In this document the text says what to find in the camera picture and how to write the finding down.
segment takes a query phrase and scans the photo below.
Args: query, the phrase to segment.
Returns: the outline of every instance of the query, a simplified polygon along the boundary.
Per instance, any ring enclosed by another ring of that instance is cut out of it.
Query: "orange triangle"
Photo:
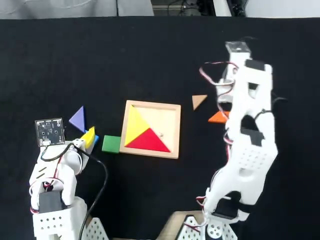
[[[224,111],[224,113],[229,117],[229,111]],[[227,122],[227,119],[222,115],[220,111],[218,111],[215,115],[209,118],[208,122],[216,124],[225,124]]]

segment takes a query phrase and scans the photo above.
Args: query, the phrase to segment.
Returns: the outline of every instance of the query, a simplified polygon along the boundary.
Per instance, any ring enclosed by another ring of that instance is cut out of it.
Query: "yellow tangram piece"
[[[87,133],[85,133],[81,139],[83,139],[85,141],[85,148],[88,149],[91,144],[94,143],[94,140],[95,140],[95,136],[96,136],[96,133],[95,133],[95,127],[91,127],[89,129],[89,131]]]
[[[131,105],[129,109],[124,146],[132,142],[148,128],[150,128],[148,123],[142,118],[137,109]]]

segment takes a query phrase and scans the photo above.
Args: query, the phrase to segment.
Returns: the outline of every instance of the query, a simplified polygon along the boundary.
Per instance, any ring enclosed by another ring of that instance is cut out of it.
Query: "white bracket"
[[[199,225],[194,216],[186,216],[176,240],[238,240],[230,225],[218,220],[211,219],[206,225],[197,227],[196,229],[199,232],[185,224]]]

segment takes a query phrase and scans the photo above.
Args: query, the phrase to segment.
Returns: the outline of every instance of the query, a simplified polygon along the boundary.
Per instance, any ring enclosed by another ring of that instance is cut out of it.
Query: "red triangle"
[[[148,128],[141,133],[136,139],[125,146],[126,148],[154,150],[170,153],[170,150],[164,145],[155,132]]]

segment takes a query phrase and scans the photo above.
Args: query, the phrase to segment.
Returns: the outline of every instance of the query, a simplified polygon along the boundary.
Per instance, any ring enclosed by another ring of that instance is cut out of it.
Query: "white wall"
[[[245,12],[253,18],[320,17],[320,0],[248,0]]]

